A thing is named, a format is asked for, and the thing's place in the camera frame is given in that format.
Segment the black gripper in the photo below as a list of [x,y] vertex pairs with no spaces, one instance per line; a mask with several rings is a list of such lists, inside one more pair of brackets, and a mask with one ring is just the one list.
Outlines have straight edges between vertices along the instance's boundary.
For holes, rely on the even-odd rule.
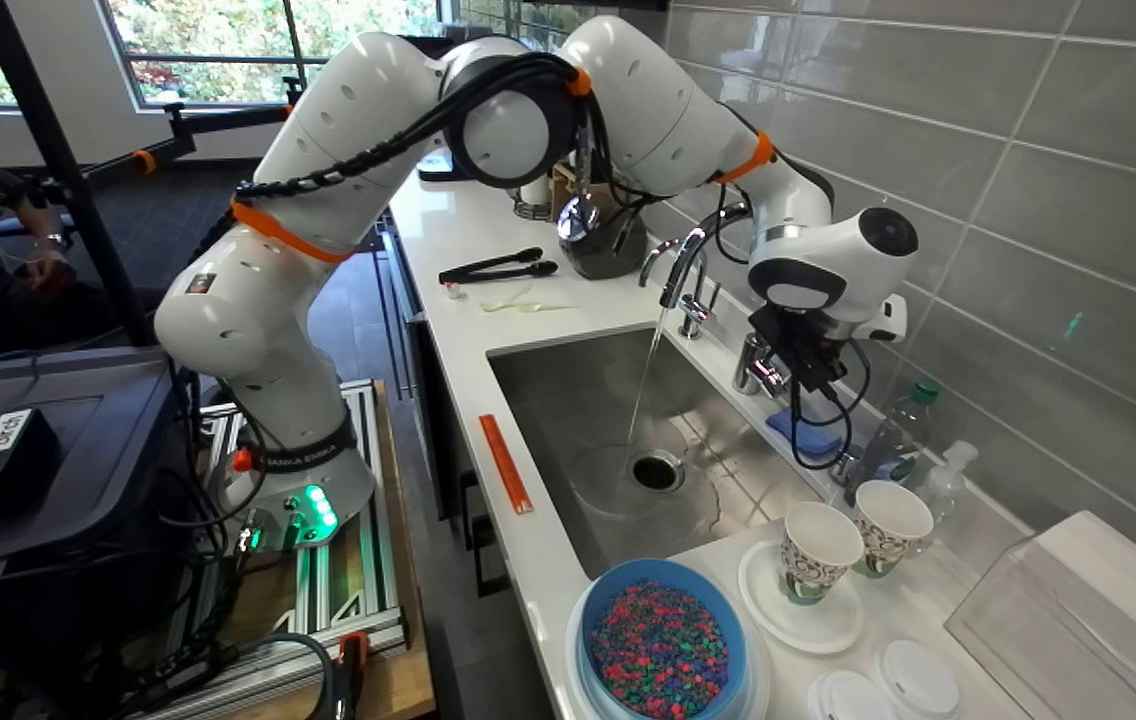
[[825,393],[845,378],[845,344],[828,339],[814,316],[765,304],[747,316],[747,324],[744,367],[754,381],[765,381],[771,364],[783,364],[786,378],[808,393]]

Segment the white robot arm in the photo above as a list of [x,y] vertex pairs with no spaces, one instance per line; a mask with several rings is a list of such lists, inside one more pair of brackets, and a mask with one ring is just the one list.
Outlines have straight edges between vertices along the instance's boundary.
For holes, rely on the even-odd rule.
[[226,228],[152,316],[160,348],[216,378],[247,419],[256,549],[322,544],[375,493],[336,367],[307,339],[307,307],[432,144],[487,187],[525,187],[562,158],[642,202],[733,187],[776,358],[800,364],[825,344],[896,332],[898,281],[920,252],[912,222],[890,207],[839,215],[811,168],[637,25],[590,16],[552,52],[481,37],[443,58],[369,31],[304,89],[226,202]]

